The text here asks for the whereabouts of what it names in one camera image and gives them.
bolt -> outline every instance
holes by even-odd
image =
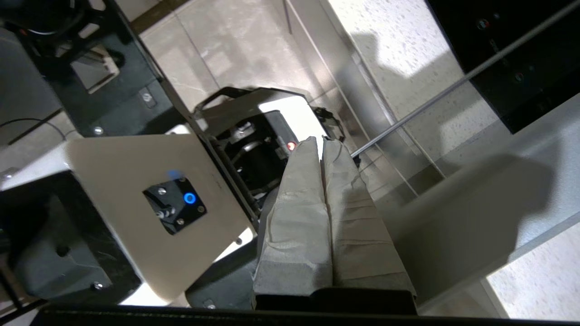
[[[93,284],[90,285],[90,288],[96,291],[102,290],[104,288],[103,284],[99,283],[99,282],[93,282]]]
[[[96,127],[93,129],[93,132],[95,133],[95,135],[97,135],[97,136],[100,136],[100,135],[102,135],[102,134],[103,134],[104,130],[103,130],[103,128],[101,128],[101,127],[99,127],[99,126],[96,126]]]
[[[145,93],[145,94],[143,94],[143,100],[144,100],[145,102],[149,102],[149,101],[150,101],[150,100],[152,100],[152,99],[153,99],[153,96],[151,96],[151,94],[149,94],[149,93]]]

speckled white countertop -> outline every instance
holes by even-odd
[[[397,119],[464,75],[424,1],[329,3]],[[407,128],[437,161],[462,143],[473,141],[474,135],[497,120],[485,100],[467,83],[415,118]]]

screw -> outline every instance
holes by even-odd
[[[99,127],[99,126],[96,126],[96,127],[93,129],[93,132],[95,133],[95,135],[97,135],[97,136],[100,136],[100,135],[102,135],[102,134],[103,134],[104,130],[103,130],[103,128],[101,128],[101,127]]]
[[[149,94],[149,93],[143,94],[143,100],[145,102],[149,102],[151,99],[153,99],[153,96],[151,96],[151,94]]]
[[[93,284],[90,285],[90,288],[93,290],[102,290],[104,288],[103,284],[99,283],[99,282],[93,282]]]

blue led light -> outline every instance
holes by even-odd
[[[193,204],[197,200],[197,198],[192,193],[186,193],[185,195],[183,195],[183,200],[188,204]]]

